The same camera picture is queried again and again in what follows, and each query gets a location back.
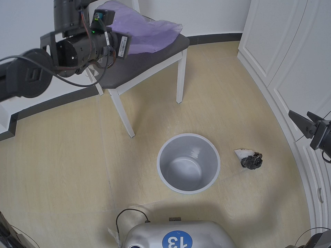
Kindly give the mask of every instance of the blue sticker with number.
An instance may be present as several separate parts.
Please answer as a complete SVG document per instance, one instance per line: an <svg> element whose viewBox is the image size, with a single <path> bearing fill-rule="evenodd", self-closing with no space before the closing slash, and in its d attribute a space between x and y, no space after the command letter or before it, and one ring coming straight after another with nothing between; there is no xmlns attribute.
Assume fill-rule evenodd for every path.
<svg viewBox="0 0 331 248"><path fill-rule="evenodd" d="M184 231L174 230L166 234L162 240L163 248L191 248L192 238Z"/></svg>

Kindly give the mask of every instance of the chair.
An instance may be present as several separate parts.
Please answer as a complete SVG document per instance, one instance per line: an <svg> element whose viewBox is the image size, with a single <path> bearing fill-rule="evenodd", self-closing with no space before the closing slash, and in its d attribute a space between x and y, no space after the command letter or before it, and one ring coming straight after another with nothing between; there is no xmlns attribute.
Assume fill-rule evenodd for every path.
<svg viewBox="0 0 331 248"><path fill-rule="evenodd" d="M132 0L132 5L134 10L140 12L138 0ZM172 44L158 52L131 54L125 60L118 59L110 71L104 75L100 84L96 85L100 95L103 94L102 88L108 90L130 137L134 137L135 133L119 96L146 78L178 61L176 102L180 103L183 99L186 52L189 43L189 39L180 34ZM89 68L86 69L86 72L91 82L96 82L103 71L96 77Z"/></svg>

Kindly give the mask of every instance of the drawer handle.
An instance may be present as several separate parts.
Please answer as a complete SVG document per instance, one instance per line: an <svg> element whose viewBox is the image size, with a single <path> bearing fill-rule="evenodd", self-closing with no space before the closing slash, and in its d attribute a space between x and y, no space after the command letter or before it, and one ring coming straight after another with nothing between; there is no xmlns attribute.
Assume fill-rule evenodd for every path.
<svg viewBox="0 0 331 248"><path fill-rule="evenodd" d="M319 189L318 189L318 198L319 198L319 201L323 204L324 201L322 200L321 190L322 190L322 188L319 188Z"/></svg>

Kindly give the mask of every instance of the cabinet panel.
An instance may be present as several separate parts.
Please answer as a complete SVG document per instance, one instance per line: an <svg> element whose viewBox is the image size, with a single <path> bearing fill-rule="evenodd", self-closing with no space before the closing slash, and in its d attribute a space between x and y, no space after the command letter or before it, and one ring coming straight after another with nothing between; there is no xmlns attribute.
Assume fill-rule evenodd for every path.
<svg viewBox="0 0 331 248"><path fill-rule="evenodd" d="M331 187L326 164L321 150L314 151L310 147L311 139L301 138L296 142L307 172L311 189L314 210L309 210L310 220L316 227L330 227Z"/></svg>
<svg viewBox="0 0 331 248"><path fill-rule="evenodd" d="M279 68L299 27L307 0L252 0L239 44L265 85Z"/></svg>
<svg viewBox="0 0 331 248"><path fill-rule="evenodd" d="M297 140L301 131L288 117L331 110L331 0L308 0L297 34L268 89Z"/></svg>

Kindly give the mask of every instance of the floor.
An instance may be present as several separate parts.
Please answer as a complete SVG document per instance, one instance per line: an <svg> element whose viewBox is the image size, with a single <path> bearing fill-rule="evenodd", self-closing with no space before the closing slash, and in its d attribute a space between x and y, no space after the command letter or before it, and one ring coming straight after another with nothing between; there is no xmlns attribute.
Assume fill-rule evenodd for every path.
<svg viewBox="0 0 331 248"><path fill-rule="evenodd" d="M212 220L238 247L286 247L310 228L304 188L285 136L237 59L239 42L190 46L181 104L173 64L121 99L136 133L127 134L108 93L24 118L0 142L0 210L46 247L117 247L107 228L125 208L149 220ZM182 195L160 180L161 146L180 133L208 138L221 172L206 191ZM263 154L243 169L235 149ZM119 218L121 237L140 213ZM305 234L298 244L309 238Z"/></svg>

